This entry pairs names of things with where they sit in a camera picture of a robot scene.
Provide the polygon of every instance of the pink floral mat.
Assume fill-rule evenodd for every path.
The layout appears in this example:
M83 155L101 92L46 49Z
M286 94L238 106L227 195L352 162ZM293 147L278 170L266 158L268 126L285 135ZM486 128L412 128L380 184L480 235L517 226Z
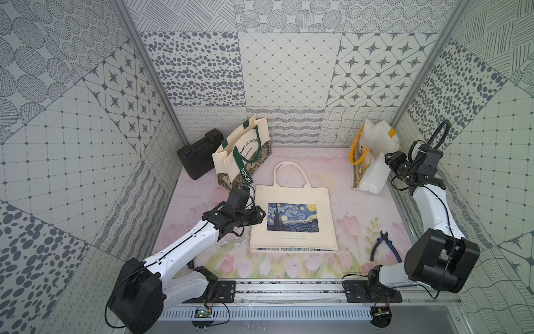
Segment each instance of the pink floral mat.
M283 160L300 164L313 187L328 187L340 250L335 254L252 253L248 227L242 237L227 235L201 252L195 266L205 266L221 278L339 278L349 273L367 274L375 265L397 262L385 243L376 251L375 261L370 261L381 230L389 232L404 259L412 244L391 193L388 187L380 195L351 189L349 149L273 148L272 155L253 175L253 185L272 185L273 169ZM303 184L302 176L293 167L282 169L279 181L286 187ZM217 184L215 170L195 181L182 171L153 252L181 237L204 212L227 197L228 191Z

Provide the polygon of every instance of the white tote bag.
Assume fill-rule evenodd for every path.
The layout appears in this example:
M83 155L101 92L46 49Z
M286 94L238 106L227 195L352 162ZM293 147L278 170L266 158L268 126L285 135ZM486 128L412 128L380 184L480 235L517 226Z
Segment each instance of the white tote bag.
M302 188L281 187L277 174L284 166L302 174ZM312 187L302 167L282 161L273 173L273 185L257 185L255 204L265 212L263 222L252 226L253 252L337 252L328 188Z
M373 124L364 120L350 152L350 162L354 165L352 187L380 194L389 176L384 154L398 149L397 133L386 121Z
M267 118L256 119L253 115L213 153L218 183L229 190L237 183L251 184L252 175L270 155Z

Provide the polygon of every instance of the cream tote bag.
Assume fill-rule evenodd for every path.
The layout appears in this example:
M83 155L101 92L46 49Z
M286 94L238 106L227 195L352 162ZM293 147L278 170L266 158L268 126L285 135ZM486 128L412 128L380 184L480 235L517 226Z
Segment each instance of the cream tote bag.
M302 188L281 187L278 172L294 166L305 180ZM255 204L265 212L263 222L252 226L253 252L337 252L328 188L312 187L306 172L292 161L274 168L273 185L257 185Z
M213 153L217 181L231 190L237 183L253 183L252 175L271 155L267 118L253 115L235 129Z

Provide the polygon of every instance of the black plastic case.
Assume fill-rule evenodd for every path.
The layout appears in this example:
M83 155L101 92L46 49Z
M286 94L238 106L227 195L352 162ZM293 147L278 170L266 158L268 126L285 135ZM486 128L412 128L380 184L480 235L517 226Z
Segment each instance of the black plastic case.
M198 179L215 166L211 155L217 151L223 139L222 132L213 129L201 140L184 146L176 152L185 171L193 180Z

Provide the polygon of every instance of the yellow bag handle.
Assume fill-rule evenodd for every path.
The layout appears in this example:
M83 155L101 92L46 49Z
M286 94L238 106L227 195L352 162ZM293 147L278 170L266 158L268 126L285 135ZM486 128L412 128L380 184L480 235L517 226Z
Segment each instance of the yellow bag handle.
M356 142L358 141L358 138L360 137L360 134L362 133L362 131L364 129L364 126L365 125L362 125L362 128L360 129L360 131L356 135L356 138L354 138L354 141L352 142L352 146L350 147L350 163L353 164L353 165L361 164L362 161L364 161L365 156L369 152L369 147L366 147L364 154L362 154L362 156L358 159L358 161L354 161L354 147L356 146Z

